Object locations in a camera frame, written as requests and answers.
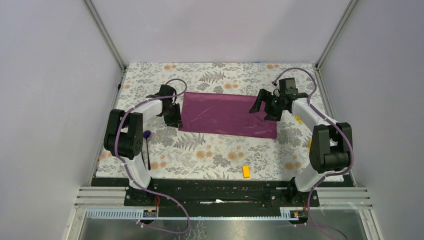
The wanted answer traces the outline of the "purple satin napkin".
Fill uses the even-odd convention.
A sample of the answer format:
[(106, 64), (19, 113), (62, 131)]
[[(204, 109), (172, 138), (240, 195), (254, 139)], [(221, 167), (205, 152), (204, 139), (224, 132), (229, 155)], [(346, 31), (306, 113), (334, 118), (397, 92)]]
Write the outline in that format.
[(249, 113), (255, 96), (186, 92), (180, 131), (264, 139), (277, 138), (277, 123), (264, 120), (266, 113)]

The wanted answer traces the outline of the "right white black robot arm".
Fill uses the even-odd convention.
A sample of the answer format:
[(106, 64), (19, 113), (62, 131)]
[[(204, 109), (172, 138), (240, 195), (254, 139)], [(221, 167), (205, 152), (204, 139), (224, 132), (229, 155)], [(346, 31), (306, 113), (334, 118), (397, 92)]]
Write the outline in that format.
[(284, 200), (291, 205), (309, 205), (313, 191), (327, 177), (343, 175), (352, 167), (352, 127), (319, 111), (310, 94), (299, 92), (294, 78), (279, 79), (274, 85), (277, 88), (273, 92), (259, 90), (249, 113), (259, 112), (264, 105), (264, 120), (278, 122), (288, 111), (311, 131), (309, 164), (290, 180), (284, 192)]

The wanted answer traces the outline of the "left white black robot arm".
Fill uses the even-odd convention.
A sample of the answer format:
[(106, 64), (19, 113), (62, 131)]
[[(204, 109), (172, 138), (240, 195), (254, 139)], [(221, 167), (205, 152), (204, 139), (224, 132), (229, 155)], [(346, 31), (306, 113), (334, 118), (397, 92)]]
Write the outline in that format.
[(171, 200), (181, 205), (173, 197), (159, 193), (151, 188), (152, 177), (149, 173), (149, 161), (142, 157), (145, 143), (144, 124), (154, 117), (162, 117), (168, 127), (178, 128), (182, 125), (181, 108), (176, 102), (183, 95), (167, 82), (159, 91), (148, 95), (145, 100), (128, 110), (112, 109), (109, 113), (103, 146), (123, 166), (129, 187), (136, 190), (136, 199), (144, 206), (152, 204), (155, 196)]

